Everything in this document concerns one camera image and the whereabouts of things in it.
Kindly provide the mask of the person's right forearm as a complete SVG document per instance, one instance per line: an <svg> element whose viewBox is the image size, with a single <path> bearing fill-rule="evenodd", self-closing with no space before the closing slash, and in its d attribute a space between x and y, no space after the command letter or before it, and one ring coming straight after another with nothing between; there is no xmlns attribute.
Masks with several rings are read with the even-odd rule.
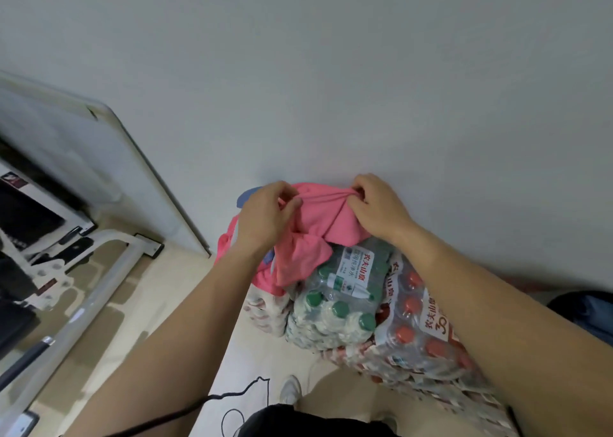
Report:
<svg viewBox="0 0 613 437"><path fill-rule="evenodd" d="M413 222L390 239L518 421L539 437L613 437L613 348Z"/></svg>

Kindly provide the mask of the person's left forearm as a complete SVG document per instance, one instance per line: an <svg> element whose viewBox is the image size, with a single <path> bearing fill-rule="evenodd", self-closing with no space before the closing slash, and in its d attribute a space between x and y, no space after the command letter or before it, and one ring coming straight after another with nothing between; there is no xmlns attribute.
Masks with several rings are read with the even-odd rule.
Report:
<svg viewBox="0 0 613 437"><path fill-rule="evenodd" d="M64 437L106 437L207 395L266 252L234 245L111 373Z"/></svg>

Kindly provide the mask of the dark blue bag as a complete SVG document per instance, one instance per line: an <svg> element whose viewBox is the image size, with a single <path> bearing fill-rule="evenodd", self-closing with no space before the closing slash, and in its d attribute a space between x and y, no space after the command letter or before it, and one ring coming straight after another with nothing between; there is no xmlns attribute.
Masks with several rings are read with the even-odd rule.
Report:
<svg viewBox="0 0 613 437"><path fill-rule="evenodd" d="M613 294L582 290L556 295L546 306L613 347Z"/></svg>

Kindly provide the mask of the small red-capped water bottle pack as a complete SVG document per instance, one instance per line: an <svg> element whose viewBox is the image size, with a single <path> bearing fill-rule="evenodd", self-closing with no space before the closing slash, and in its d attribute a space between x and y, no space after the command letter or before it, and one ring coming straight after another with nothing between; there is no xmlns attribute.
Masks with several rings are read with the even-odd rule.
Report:
<svg viewBox="0 0 613 437"><path fill-rule="evenodd" d="M281 296L273 295L251 284L242 309L247 313L252 325L262 332L280 338L285 334L292 299L287 292Z"/></svg>

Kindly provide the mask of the green-capped water bottle pack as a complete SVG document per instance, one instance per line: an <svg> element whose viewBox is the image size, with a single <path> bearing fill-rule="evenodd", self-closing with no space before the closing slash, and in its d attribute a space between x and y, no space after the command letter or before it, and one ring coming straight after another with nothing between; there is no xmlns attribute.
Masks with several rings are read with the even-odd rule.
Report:
<svg viewBox="0 0 613 437"><path fill-rule="evenodd" d="M331 257L300 283L285 338L325 351L368 340L376 329L394 248L370 237L355 246L332 244Z"/></svg>

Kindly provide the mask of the white board panel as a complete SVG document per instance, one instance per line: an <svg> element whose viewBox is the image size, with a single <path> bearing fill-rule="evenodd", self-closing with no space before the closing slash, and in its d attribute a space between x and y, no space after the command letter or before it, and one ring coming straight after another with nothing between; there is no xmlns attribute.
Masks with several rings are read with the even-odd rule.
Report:
<svg viewBox="0 0 613 437"><path fill-rule="evenodd" d="M0 138L91 211L211 256L184 208L106 104L0 69Z"/></svg>

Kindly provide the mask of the white shoe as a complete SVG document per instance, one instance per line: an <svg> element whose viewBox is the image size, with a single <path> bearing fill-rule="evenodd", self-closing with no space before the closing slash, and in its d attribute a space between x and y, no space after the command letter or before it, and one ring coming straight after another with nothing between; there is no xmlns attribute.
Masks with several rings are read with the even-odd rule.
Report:
<svg viewBox="0 0 613 437"><path fill-rule="evenodd" d="M280 389L279 403L297 408L302 399L302 387L300 380L295 375L289 375Z"/></svg>

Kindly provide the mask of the black shorts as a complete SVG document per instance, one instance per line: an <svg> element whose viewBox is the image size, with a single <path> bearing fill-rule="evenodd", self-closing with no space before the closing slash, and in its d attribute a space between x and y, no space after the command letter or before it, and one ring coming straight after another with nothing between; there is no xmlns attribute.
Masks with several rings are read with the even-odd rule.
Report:
<svg viewBox="0 0 613 437"><path fill-rule="evenodd" d="M254 413L234 437L399 437L380 421L321 418L274 404Z"/></svg>

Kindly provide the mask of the person's right hand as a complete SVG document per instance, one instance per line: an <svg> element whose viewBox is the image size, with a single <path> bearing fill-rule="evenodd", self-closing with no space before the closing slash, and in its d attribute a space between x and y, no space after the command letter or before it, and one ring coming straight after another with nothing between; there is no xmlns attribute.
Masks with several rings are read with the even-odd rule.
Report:
<svg viewBox="0 0 613 437"><path fill-rule="evenodd" d="M419 230L401 199L390 185L374 174L360 174L351 187L369 204L369 219L358 220L373 236L401 247Z"/></svg>

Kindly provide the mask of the large red-capped water bottle pack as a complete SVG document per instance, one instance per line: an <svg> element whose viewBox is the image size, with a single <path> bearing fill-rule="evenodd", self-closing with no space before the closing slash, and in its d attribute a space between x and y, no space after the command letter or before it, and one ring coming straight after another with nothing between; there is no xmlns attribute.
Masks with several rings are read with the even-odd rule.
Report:
<svg viewBox="0 0 613 437"><path fill-rule="evenodd" d="M417 270L399 250L389 263L371 338L325 350L321 356L376 384L436 404L488 437L519 437L505 406Z"/></svg>

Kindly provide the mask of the person's left hand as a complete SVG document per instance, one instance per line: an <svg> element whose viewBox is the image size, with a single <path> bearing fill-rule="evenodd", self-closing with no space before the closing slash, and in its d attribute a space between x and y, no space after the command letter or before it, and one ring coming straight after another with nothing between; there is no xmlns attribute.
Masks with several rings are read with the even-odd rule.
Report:
<svg viewBox="0 0 613 437"><path fill-rule="evenodd" d="M256 190L239 214L234 247L261 262L285 232L289 222L281 222L280 210L294 196L298 190L282 180Z"/></svg>

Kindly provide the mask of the white metal exercise frame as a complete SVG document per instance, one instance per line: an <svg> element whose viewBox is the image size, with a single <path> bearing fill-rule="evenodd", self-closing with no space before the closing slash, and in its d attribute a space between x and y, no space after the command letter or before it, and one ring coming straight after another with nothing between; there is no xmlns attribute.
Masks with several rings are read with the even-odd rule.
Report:
<svg viewBox="0 0 613 437"><path fill-rule="evenodd" d="M11 252L9 256L15 259L19 269L35 286L34 293L22 302L17 302L17 306L32 308L34 314L50 311L66 291L74 290L73 269L84 264L88 257L101 247L117 241L123 248L123 252L113 265L103 270L102 277L98 278L91 288L85 290L83 300L71 313L65 325L57 333L42 337L42 339L47 336L52 337L55 343L0 393L0 437L26 437L29 434L26 428L32 429L36 421L29 412L30 405L134 266L143 257L156 259L163 251L164 244L140 233L130 235L107 229L73 239L65 245L56 244L28 261L17 252L2 232L0 235L5 249Z"/></svg>

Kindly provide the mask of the black padded seat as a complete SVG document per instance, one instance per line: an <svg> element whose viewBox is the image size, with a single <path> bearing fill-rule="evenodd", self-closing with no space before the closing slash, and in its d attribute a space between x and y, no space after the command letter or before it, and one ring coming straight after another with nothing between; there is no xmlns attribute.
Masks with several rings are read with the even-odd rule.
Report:
<svg viewBox="0 0 613 437"><path fill-rule="evenodd" d="M0 179L0 229L23 251L65 224L65 219Z"/></svg>

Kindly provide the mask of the pink cloth garment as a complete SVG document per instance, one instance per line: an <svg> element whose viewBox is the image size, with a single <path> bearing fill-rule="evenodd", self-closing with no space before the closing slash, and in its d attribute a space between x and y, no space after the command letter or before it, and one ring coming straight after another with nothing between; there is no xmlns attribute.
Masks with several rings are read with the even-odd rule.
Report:
<svg viewBox="0 0 613 437"><path fill-rule="evenodd" d="M355 188L314 183L293 185L302 200L280 239L265 254L251 284L266 294L282 296L332 256L332 245L354 246L370 236L348 204L364 194Z"/></svg>

